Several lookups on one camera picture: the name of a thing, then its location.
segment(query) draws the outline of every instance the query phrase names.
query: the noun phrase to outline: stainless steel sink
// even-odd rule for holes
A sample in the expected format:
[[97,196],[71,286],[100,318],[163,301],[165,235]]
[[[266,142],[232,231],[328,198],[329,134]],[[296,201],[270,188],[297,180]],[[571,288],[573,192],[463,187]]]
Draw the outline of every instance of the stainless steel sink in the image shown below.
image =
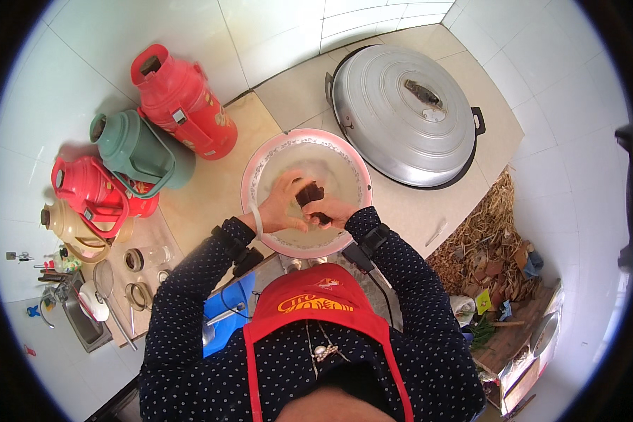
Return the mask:
[[62,301],[63,312],[65,312],[68,317],[70,325],[73,326],[73,330],[79,342],[82,343],[84,350],[86,350],[87,353],[91,353],[107,342],[110,342],[113,339],[113,335],[104,322],[97,323],[82,312],[82,307],[77,301],[77,296],[75,292],[71,290],[75,288],[76,291],[79,291],[79,288],[84,284],[82,273],[79,271],[76,272],[71,284],[72,287],[68,287],[68,291],[66,292],[67,299]]

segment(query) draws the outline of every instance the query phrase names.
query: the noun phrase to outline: navy blue shirt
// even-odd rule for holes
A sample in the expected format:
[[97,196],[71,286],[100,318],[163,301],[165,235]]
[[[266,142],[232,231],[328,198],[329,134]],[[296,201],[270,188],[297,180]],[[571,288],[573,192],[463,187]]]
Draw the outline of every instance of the navy blue shirt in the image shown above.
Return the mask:
[[[345,229],[359,242],[379,225],[377,212],[368,207],[355,213]],[[222,228],[245,244],[255,236],[237,219],[226,220]],[[403,313],[404,332],[389,331],[414,420],[473,420],[485,408],[485,395],[438,275],[396,232],[373,261],[396,291]],[[220,242],[208,238],[158,289],[139,376],[144,421],[252,420],[243,331],[235,331],[223,350],[202,358],[203,302],[231,265]],[[327,344],[317,322],[308,323],[312,347]],[[372,367],[392,417],[403,421],[382,346],[338,324],[323,321],[321,326],[353,364]],[[269,334],[255,351],[262,416],[270,422],[316,381],[305,322]],[[333,354],[317,367],[326,374],[344,362]]]

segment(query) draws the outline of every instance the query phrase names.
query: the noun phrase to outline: woman's right hand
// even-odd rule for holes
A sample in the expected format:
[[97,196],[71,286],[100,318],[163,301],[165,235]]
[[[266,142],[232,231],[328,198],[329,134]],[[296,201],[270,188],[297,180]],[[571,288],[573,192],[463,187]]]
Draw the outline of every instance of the woman's right hand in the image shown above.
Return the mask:
[[320,225],[322,229],[328,229],[331,226],[344,229],[347,220],[358,210],[358,207],[340,199],[325,197],[323,199],[313,200],[305,205],[302,208],[302,213],[305,219],[312,224],[319,224],[319,218],[312,214],[324,213],[331,218],[331,222]]

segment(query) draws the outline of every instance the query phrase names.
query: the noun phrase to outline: red apron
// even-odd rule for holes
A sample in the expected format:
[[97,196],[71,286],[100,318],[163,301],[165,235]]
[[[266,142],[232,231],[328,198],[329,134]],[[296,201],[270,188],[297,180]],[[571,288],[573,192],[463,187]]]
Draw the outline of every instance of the red apron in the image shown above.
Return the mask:
[[361,286],[345,268],[325,263],[277,278],[262,291],[253,320],[244,326],[248,387],[254,422],[262,422],[262,410],[253,343],[278,328],[301,319],[333,322],[367,334],[379,342],[398,387],[405,420],[413,420],[410,398],[405,391],[405,384],[389,342],[387,321],[375,315]]

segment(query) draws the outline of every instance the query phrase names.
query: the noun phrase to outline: beige thermos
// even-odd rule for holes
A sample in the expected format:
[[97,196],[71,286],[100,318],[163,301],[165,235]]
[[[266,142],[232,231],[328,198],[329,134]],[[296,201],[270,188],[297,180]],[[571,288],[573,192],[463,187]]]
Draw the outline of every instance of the beige thermos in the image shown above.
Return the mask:
[[[40,212],[40,223],[54,232],[65,246],[83,263],[95,264],[110,253],[110,244],[82,221],[82,218],[68,206],[64,199],[57,199],[54,205],[45,204]],[[102,230],[109,230],[113,223],[95,223]],[[126,242],[132,237],[134,218],[128,218],[115,237],[116,242]]]

